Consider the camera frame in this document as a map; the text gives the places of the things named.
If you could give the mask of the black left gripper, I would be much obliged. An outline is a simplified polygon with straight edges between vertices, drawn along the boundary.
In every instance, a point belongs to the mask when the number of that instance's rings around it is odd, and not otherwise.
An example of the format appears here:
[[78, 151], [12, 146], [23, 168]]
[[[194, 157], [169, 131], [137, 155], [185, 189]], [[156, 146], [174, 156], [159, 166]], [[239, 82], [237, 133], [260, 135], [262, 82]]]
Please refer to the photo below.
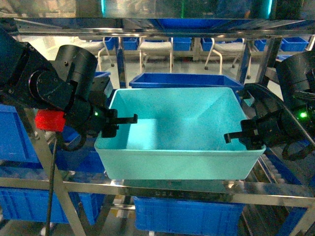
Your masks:
[[[65, 124], [78, 133], [103, 138], [114, 138], [119, 126], [110, 123], [114, 112], [108, 108], [107, 100], [113, 91], [109, 76], [96, 76], [71, 81], [75, 86], [74, 102], [65, 113]], [[138, 115], [113, 118], [113, 123], [137, 123]]]

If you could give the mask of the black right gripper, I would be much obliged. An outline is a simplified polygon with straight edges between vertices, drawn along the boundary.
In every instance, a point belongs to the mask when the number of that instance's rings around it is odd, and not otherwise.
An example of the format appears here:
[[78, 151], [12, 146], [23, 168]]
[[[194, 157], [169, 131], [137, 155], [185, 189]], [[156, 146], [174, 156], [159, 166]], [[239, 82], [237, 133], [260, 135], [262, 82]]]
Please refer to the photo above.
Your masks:
[[278, 110], [260, 117], [241, 121], [242, 132], [224, 134], [226, 143], [238, 139], [248, 150], [271, 148], [300, 139], [300, 131], [288, 112]]

